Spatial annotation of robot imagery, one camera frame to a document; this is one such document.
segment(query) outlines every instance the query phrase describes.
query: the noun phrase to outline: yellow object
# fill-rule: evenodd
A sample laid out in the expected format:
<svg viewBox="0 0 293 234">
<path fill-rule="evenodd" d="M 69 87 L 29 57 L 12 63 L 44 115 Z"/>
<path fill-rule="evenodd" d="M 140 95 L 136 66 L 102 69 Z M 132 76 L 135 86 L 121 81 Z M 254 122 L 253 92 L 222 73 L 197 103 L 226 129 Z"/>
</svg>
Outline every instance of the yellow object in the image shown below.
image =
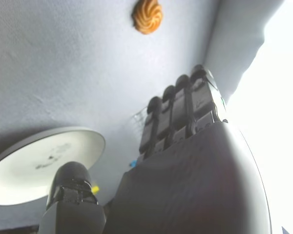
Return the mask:
<svg viewBox="0 0 293 234">
<path fill-rule="evenodd" d="M 98 193 L 98 191 L 100 191 L 100 188 L 98 186 L 93 186 L 91 189 L 92 193 L 95 195 Z"/>
<path fill-rule="evenodd" d="M 157 0 L 140 0 L 132 17 L 139 32 L 143 34 L 152 33 L 162 22 L 162 6 L 158 4 Z"/>
</svg>

